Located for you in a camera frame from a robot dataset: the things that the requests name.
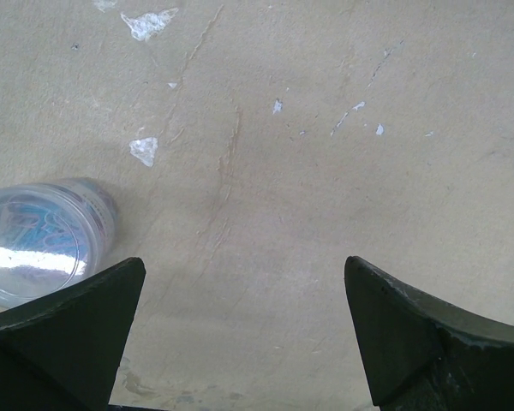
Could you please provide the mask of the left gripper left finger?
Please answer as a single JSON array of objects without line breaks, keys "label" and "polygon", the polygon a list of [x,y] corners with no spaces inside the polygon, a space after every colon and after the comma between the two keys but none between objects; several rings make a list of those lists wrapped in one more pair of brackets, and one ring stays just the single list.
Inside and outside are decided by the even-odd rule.
[{"label": "left gripper left finger", "polygon": [[106,410],[145,276],[128,258],[0,312],[0,410]]}]

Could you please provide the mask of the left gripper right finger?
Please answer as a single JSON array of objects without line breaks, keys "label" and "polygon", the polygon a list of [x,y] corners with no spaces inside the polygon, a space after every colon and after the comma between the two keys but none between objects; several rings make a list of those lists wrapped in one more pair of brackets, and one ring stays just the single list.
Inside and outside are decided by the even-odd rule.
[{"label": "left gripper right finger", "polygon": [[344,282],[374,406],[514,410],[514,326],[427,294],[351,256]]}]

